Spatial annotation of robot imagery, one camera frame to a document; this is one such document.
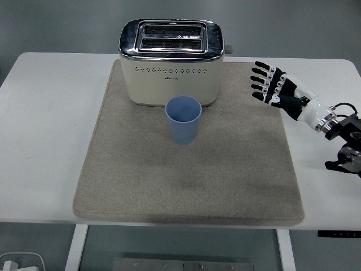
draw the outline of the blue plastic cup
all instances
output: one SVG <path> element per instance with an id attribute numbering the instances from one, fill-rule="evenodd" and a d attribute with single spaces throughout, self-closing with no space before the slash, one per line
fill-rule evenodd
<path id="1" fill-rule="evenodd" d="M 191 96 L 177 96 L 165 105 L 173 140 L 178 144 L 189 144 L 197 132 L 202 114 L 202 105 Z"/>

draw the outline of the cable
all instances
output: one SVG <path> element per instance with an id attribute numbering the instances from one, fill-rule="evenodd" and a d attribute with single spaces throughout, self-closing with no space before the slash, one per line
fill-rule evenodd
<path id="1" fill-rule="evenodd" d="M 337 108 L 339 106 L 349 106 L 351 107 L 354 111 L 355 111 L 355 114 L 357 115 L 357 110 L 356 110 L 356 107 L 353 105 L 353 104 L 350 104 L 350 103 L 338 103 L 337 105 L 333 106 L 334 108 Z"/>
<path id="2" fill-rule="evenodd" d="M 13 255 L 13 254 L 28 254 L 28 255 L 36 255 L 36 256 L 38 256 L 40 258 L 40 260 L 41 260 L 41 263 L 43 264 L 43 270 L 46 271 L 43 257 L 40 254 L 35 253 L 35 252 L 8 252 L 8 253 L 4 253 L 3 255 L 0 255 L 0 259 L 3 256 Z"/>
<path id="3" fill-rule="evenodd" d="M 336 117 L 348 117 L 348 116 L 346 116 L 346 115 L 337 115 Z"/>

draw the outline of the beige felt mat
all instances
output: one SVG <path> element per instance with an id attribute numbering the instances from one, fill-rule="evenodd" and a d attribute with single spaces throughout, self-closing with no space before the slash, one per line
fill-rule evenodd
<path id="1" fill-rule="evenodd" d="M 217 100 L 195 139 L 173 142 L 164 108 L 109 77 L 73 210 L 119 222 L 291 226 L 303 220 L 280 111 L 251 95 L 252 63 L 224 63 Z"/>

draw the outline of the cream toaster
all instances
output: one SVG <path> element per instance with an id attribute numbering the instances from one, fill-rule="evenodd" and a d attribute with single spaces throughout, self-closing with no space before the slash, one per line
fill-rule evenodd
<path id="1" fill-rule="evenodd" d="M 118 51 L 128 96 L 137 104 L 164 106 L 189 95 L 208 106 L 217 97 L 224 39 L 211 21 L 133 20 Z"/>

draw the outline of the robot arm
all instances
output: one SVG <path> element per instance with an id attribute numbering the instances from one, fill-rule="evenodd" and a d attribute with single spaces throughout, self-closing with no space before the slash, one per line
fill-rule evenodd
<path id="1" fill-rule="evenodd" d="M 326 107 L 318 96 L 298 78 L 262 62 L 252 68 L 257 76 L 251 79 L 257 84 L 251 87 L 257 91 L 252 96 L 271 106 L 282 108 L 294 120 L 306 122 L 311 129 L 324 132 L 328 140 L 340 136 L 346 141 L 337 154 L 337 161 L 327 161 L 325 166 L 333 171 L 357 174 L 361 177 L 361 120 L 356 108 L 349 103 Z M 338 106 L 348 105 L 355 113 L 350 116 L 336 115 Z"/>

